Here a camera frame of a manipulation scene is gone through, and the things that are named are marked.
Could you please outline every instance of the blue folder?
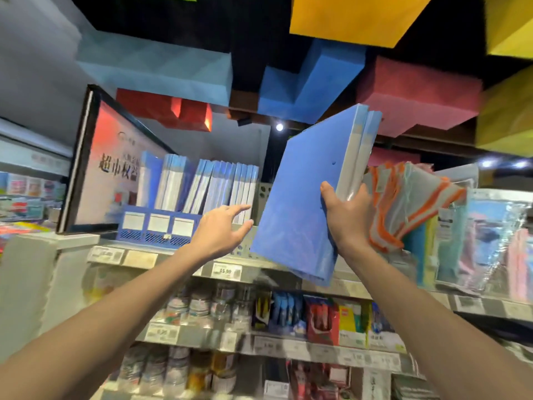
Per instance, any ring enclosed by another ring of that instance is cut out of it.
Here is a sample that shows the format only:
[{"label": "blue folder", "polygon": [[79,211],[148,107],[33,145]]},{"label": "blue folder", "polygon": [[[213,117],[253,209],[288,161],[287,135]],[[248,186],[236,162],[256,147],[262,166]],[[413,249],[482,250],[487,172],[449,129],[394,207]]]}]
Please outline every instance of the blue folder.
[{"label": "blue folder", "polygon": [[[337,249],[328,232],[320,184],[327,181],[337,194],[347,193],[355,174],[363,176],[356,170],[363,130],[375,135],[381,119],[379,112],[367,114],[368,107],[357,104],[287,142],[252,252],[318,285],[329,285]],[[367,164],[368,158],[357,166]]]}]

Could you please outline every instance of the right hand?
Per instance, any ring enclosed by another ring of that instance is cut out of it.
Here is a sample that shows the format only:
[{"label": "right hand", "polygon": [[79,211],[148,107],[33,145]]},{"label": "right hand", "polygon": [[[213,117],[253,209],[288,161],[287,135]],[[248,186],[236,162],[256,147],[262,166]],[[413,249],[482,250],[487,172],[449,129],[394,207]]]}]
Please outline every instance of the right hand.
[{"label": "right hand", "polygon": [[357,194],[346,202],[337,198],[326,181],[320,185],[320,192],[327,208],[328,228],[339,254],[345,258],[354,249],[370,247],[368,233],[375,209],[366,185],[361,184]]}]

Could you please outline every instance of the poster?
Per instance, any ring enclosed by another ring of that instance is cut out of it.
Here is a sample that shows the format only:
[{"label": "poster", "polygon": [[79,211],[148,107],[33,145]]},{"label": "poster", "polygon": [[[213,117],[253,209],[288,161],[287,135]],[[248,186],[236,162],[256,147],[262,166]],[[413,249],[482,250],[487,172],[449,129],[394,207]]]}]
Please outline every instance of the poster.
[{"label": "poster", "polygon": [[163,158],[164,148],[105,102],[100,103],[75,224],[119,223],[135,205],[143,151]]}]

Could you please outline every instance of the yellow ceiling block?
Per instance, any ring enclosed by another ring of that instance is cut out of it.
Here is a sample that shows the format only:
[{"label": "yellow ceiling block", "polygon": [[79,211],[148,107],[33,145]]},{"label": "yellow ceiling block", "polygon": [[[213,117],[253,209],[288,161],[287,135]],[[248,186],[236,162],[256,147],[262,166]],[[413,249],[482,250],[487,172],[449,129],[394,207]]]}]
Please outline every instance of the yellow ceiling block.
[{"label": "yellow ceiling block", "polygon": [[533,0],[485,0],[487,51],[533,59]]},{"label": "yellow ceiling block", "polygon": [[290,33],[394,47],[430,0],[293,0]]},{"label": "yellow ceiling block", "polygon": [[533,66],[486,90],[476,147],[533,157]]}]

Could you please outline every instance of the orange ceiling block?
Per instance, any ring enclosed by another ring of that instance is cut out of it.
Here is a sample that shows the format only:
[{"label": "orange ceiling block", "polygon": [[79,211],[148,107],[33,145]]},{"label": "orange ceiling block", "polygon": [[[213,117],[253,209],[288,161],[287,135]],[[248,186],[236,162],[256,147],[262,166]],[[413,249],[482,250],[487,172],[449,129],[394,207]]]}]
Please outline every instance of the orange ceiling block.
[{"label": "orange ceiling block", "polygon": [[139,118],[155,119],[168,129],[210,132],[213,113],[208,103],[168,95],[117,89],[116,100]]},{"label": "orange ceiling block", "polygon": [[430,0],[293,0],[290,33],[394,47]]}]

